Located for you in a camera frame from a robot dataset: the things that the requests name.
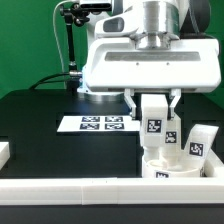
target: white block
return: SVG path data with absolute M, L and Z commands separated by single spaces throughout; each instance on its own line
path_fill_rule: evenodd
M 224 164 L 212 150 L 205 161 L 204 172 L 207 177 L 224 177 Z
M 162 147 L 165 145 L 168 104 L 165 95 L 142 94 L 141 146 Z
M 217 131 L 218 127 L 216 126 L 195 125 L 184 148 L 181 164 L 186 167 L 202 169 Z
M 10 158 L 9 143 L 0 142 L 0 170 Z

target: black tabletop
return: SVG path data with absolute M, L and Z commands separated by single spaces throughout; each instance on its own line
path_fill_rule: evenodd
M 182 145 L 194 124 L 219 126 L 213 150 L 224 159 L 224 111 L 201 94 L 184 94 L 176 107 Z M 0 140 L 11 158 L 0 178 L 139 177 L 138 133 L 57 134 L 64 115 L 127 115 L 123 101 L 94 103 L 64 90 L 20 90 L 0 100 Z M 221 223 L 224 205 L 1 206 L 13 223 Z

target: cable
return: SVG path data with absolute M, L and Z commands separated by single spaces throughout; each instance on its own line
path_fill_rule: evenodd
M 194 28 L 194 32 L 198 34 L 198 33 L 200 33 L 200 31 L 198 29 L 198 24 L 197 24 L 197 21 L 195 18 L 192 0 L 189 0 L 189 12 L 190 12 L 190 17 L 191 17 L 192 26 Z
M 57 33 L 57 27 L 56 27 L 56 12 L 57 9 L 59 8 L 60 5 L 65 4 L 65 3 L 79 3 L 79 0 L 66 0 L 66 1 L 62 1 L 59 2 L 55 8 L 54 8 L 54 12 L 53 12 L 53 28 L 54 28 L 54 36 L 55 36 L 55 40 L 56 40 L 56 44 L 57 44 L 57 48 L 58 48 L 58 53 L 59 53 L 59 57 L 60 57 L 60 61 L 61 61 L 61 69 L 62 72 L 65 72 L 65 64 L 64 64 L 64 60 L 63 60 L 63 56 L 62 56 L 62 50 L 61 50 L 61 46 L 60 46 L 60 42 L 59 42 L 59 38 L 58 38 L 58 33 Z
M 69 74 L 68 73 L 60 73 L 60 74 L 54 74 L 54 75 L 47 76 L 47 77 L 39 80 L 38 82 L 36 82 L 34 85 L 32 85 L 29 88 L 29 90 L 34 90 L 37 86 L 39 86 L 41 84 L 52 83 L 52 82 L 59 82 L 59 81 L 61 82 L 61 80 L 59 80 L 59 81 L 50 81 L 50 82 L 46 82 L 46 80 L 53 79 L 53 78 L 57 78 L 57 77 L 61 77 L 61 76 L 65 77 L 67 75 L 69 75 Z

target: white base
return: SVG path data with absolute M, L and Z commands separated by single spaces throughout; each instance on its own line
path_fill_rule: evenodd
M 208 178 L 2 179 L 0 205 L 224 203 L 224 165 L 213 151 L 205 171 Z

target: black table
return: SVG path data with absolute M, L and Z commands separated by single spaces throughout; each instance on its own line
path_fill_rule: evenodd
M 194 124 L 219 126 L 213 150 L 224 160 L 224 111 L 201 94 L 184 94 L 176 112 L 182 118 L 183 146 Z M 56 132 L 64 115 L 128 113 L 123 101 L 93 103 L 64 90 L 11 92 L 0 100 L 0 140 L 10 142 L 11 153 L 0 178 L 140 177 L 137 132 Z M 207 224 L 222 220 L 223 212 L 224 205 L 1 206 L 0 220 L 2 224 Z

